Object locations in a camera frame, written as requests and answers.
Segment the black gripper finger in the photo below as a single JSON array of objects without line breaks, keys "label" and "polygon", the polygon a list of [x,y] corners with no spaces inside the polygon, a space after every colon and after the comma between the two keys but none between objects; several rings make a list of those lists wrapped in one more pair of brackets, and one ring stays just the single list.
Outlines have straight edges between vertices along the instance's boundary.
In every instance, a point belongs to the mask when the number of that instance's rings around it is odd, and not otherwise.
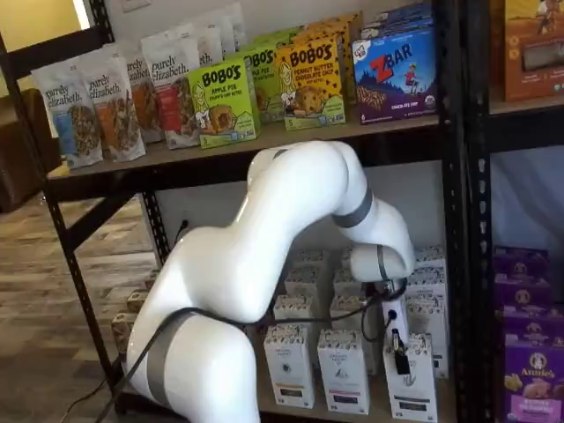
[{"label": "black gripper finger", "polygon": [[411,373],[409,360],[406,354],[404,342],[399,335],[398,329],[393,329],[392,333],[392,350],[397,373],[399,375],[409,375]]}]

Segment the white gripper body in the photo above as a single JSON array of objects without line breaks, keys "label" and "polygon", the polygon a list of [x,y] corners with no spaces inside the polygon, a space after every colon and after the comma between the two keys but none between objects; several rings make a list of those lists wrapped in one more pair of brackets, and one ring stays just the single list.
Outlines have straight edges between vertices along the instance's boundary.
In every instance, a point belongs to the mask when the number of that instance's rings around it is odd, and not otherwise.
[{"label": "white gripper body", "polygon": [[384,318],[385,339],[391,342],[393,334],[397,333],[398,338],[405,342],[409,337],[409,325],[404,298],[384,302],[382,304],[382,315]]}]

